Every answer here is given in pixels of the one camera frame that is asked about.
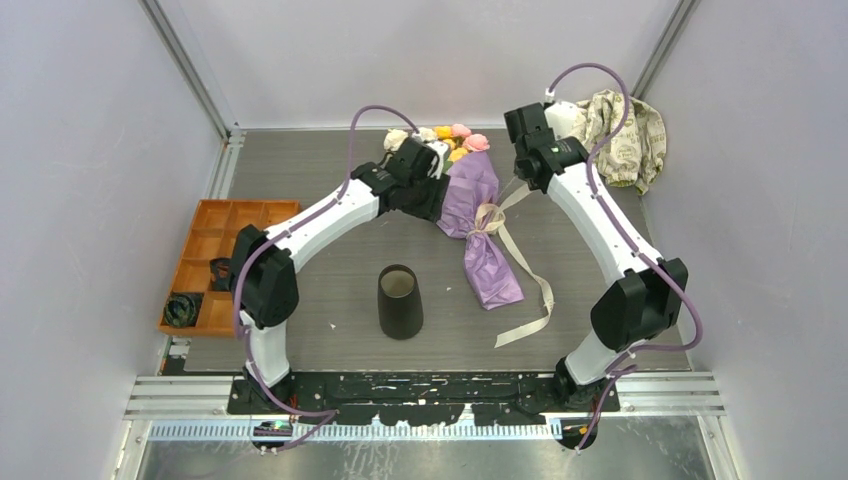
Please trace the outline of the purple flower bouquet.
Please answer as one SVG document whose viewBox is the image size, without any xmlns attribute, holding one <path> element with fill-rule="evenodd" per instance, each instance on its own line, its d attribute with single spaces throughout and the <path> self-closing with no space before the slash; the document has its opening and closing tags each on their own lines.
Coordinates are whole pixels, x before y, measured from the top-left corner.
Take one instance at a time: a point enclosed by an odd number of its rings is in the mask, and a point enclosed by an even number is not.
<svg viewBox="0 0 848 480">
<path fill-rule="evenodd" d="M 480 305 L 486 310 L 524 299 L 508 261 L 492 235 L 502 224 L 498 218 L 500 182 L 488 156 L 489 139 L 462 124 L 390 129 L 383 148 L 399 151 L 408 138 L 437 152 L 435 164 L 449 179 L 437 226 L 448 237 L 465 242 L 463 270 Z"/>
</svg>

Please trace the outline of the cream ribbon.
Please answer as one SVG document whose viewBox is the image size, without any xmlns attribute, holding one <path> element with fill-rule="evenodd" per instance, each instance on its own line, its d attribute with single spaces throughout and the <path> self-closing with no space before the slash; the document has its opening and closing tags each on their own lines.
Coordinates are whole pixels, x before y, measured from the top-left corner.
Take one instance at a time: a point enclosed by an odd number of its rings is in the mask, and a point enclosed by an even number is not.
<svg viewBox="0 0 848 480">
<path fill-rule="evenodd" d="M 494 203 L 482 204 L 478 207 L 475 213 L 474 227 L 471 232 L 467 234 L 467 237 L 476 234 L 483 234 L 487 236 L 496 234 L 501 239 L 510 256 L 525 271 L 525 273 L 535 281 L 540 289 L 544 315 L 536 320 L 498 334 L 494 345 L 495 349 L 524 339 L 543 330 L 549 324 L 555 306 L 555 297 L 550 283 L 533 271 L 520 248 L 515 243 L 509 230 L 505 226 L 506 210 L 517 205 L 530 194 L 531 191 L 529 187 L 527 185 L 523 185 L 510 193 L 500 205 L 495 205 Z"/>
</svg>

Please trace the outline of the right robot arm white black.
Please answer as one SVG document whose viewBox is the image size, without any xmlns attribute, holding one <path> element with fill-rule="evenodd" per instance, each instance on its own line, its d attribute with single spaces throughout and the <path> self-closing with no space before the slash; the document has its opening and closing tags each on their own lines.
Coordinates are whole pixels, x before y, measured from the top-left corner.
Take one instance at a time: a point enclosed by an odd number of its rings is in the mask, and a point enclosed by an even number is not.
<svg viewBox="0 0 848 480">
<path fill-rule="evenodd" d="M 556 137 L 543 104 L 508 111 L 504 120 L 515 149 L 515 173 L 570 218 L 607 284 L 590 311 L 589 333 L 555 367 L 556 400 L 577 411 L 602 388 L 618 360 L 675 326 L 688 270 L 639 235 L 609 196 L 581 142 Z"/>
</svg>

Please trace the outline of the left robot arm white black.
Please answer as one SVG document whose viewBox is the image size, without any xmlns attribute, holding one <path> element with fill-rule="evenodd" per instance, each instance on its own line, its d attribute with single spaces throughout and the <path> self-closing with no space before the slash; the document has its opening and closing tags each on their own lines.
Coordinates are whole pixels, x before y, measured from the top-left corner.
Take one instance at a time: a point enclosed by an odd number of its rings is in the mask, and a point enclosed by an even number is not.
<svg viewBox="0 0 848 480">
<path fill-rule="evenodd" d="M 332 242 L 387 212 L 437 222 L 450 182 L 449 155 L 446 142 L 412 135 L 379 162 L 353 168 L 318 204 L 264 230 L 250 224 L 238 232 L 228 278 L 234 331 L 246 342 L 252 398 L 265 411 L 282 411 L 292 397 L 286 334 L 300 300 L 299 271 Z"/>
</svg>

